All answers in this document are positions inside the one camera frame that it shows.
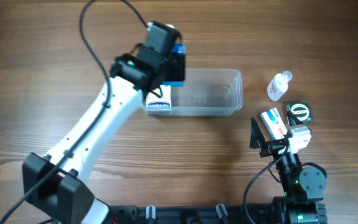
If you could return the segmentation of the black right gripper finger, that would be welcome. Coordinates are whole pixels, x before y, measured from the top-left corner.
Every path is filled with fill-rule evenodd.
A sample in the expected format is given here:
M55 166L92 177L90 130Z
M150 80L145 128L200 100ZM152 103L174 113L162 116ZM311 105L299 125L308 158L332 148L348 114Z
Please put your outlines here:
M251 118L250 148L258 149L265 147L265 138L256 119Z
M296 125L301 125L301 124L303 124L303 122L300 121L300 120L293 114L292 111L287 111L287 120L288 120L289 126L296 126Z

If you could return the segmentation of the white Panadol caplets box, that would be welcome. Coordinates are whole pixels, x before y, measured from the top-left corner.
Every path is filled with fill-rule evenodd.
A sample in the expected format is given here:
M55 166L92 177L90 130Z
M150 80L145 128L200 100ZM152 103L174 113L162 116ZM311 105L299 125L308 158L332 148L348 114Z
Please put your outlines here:
M269 109L260 114L273 140L283 139L287 128L276 108Z

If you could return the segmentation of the white Hansaplast plaster box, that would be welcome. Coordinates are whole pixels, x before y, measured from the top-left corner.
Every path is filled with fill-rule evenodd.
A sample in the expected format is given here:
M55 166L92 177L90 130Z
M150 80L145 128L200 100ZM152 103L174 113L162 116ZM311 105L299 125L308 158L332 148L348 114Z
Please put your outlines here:
M171 90L171 86L161 85L160 88L154 90L161 97L149 93L145 100L145 107L151 110L170 110L172 107Z

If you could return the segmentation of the blue VapoDrops box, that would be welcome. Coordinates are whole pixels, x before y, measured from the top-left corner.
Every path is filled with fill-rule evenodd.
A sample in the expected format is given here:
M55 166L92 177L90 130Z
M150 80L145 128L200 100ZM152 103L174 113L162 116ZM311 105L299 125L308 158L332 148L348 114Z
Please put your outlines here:
M186 45L177 43L172 50L172 58L168 61L168 70L164 85L183 86L185 81Z

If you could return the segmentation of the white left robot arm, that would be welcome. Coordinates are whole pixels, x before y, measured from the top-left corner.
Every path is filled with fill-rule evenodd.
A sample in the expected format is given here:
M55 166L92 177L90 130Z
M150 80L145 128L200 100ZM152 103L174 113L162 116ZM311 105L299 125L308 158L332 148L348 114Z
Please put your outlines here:
M112 63L98 97L75 127L43 157L30 153L22 165L24 199L59 223L108 223L109 206L86 183L105 145L148 94L184 81L185 44L168 54L138 45L138 56Z

